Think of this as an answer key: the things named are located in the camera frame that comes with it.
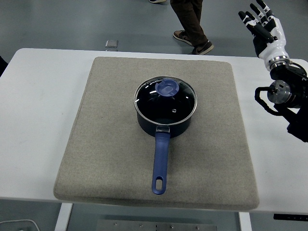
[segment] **robotic arm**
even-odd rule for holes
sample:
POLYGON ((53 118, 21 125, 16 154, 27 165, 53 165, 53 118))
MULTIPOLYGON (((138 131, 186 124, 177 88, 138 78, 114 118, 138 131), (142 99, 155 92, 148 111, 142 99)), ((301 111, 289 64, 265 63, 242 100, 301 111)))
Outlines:
POLYGON ((240 11, 239 16, 254 36, 256 54, 264 60, 274 82, 269 87, 257 88, 255 100, 270 114, 283 116, 290 123, 287 128, 290 134, 308 142, 307 73, 303 67, 292 62, 285 51, 286 40, 280 20, 262 0, 257 0, 257 3, 265 14, 250 4, 258 19, 250 12, 240 11), (261 91, 267 91, 268 100, 274 103, 276 111, 260 98, 261 91), (299 111, 296 114, 289 108, 299 108, 299 111))

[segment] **white cable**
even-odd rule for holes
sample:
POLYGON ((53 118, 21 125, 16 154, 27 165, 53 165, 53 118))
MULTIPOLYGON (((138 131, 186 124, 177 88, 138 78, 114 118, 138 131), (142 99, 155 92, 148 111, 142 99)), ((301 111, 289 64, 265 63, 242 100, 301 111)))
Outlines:
POLYGON ((28 220, 28 219, 24 219, 24 220, 5 220, 5 221, 1 221, 0 224, 2 224, 2 223, 9 223, 9 222, 20 222, 20 221, 30 221, 30 222, 32 222, 32 223, 35 225, 35 227, 38 229, 38 231, 40 231, 40 230, 39 230, 39 227, 38 227, 38 225, 35 223, 35 221, 33 221, 33 220, 28 220))

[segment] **robot finger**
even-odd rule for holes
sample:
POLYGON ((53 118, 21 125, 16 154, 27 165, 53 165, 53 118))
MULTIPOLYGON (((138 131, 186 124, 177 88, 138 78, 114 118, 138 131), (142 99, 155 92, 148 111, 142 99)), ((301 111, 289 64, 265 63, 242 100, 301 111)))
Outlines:
POLYGON ((246 13, 246 15, 247 15, 248 17, 250 17, 250 18, 251 18, 252 20, 254 20, 256 23, 261 24, 261 23, 259 22, 259 20, 257 20, 249 11, 246 11, 245 13, 246 13))
POLYGON ((265 43, 272 43, 274 37, 268 32, 262 25, 257 23, 255 20, 250 18, 243 11, 239 12, 239 16, 247 29, 255 36, 258 37, 261 41, 265 43))
POLYGON ((266 19, 266 16, 264 15, 264 13, 262 13, 259 9, 258 9, 258 7, 257 6, 255 6, 254 4, 250 4, 250 8, 258 15, 258 18, 260 19, 260 21, 261 21, 261 24, 263 25, 263 26, 265 26, 267 23, 268 23, 268 21, 267 21, 267 19, 266 19))
POLYGON ((262 0, 256 0, 256 1, 262 7, 262 9, 264 10, 268 21, 270 19, 272 19, 273 17, 275 17, 274 14, 273 14, 273 11, 271 11, 271 9, 267 6, 267 4, 265 4, 264 1, 262 1, 262 0))

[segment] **metal plate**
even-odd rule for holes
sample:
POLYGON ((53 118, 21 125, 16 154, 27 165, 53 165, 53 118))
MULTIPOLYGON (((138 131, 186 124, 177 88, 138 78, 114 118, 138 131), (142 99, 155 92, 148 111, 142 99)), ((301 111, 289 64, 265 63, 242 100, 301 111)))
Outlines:
POLYGON ((130 220, 105 220, 97 222, 96 231, 217 231, 215 225, 162 223, 130 220))

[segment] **pot handle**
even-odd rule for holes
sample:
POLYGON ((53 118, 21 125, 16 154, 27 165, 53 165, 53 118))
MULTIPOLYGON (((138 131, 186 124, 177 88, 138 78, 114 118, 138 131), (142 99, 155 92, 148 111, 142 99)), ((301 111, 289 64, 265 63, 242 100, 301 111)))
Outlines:
POLYGON ((157 195, 166 191, 169 141, 170 132, 157 131, 155 133, 152 191, 157 195))

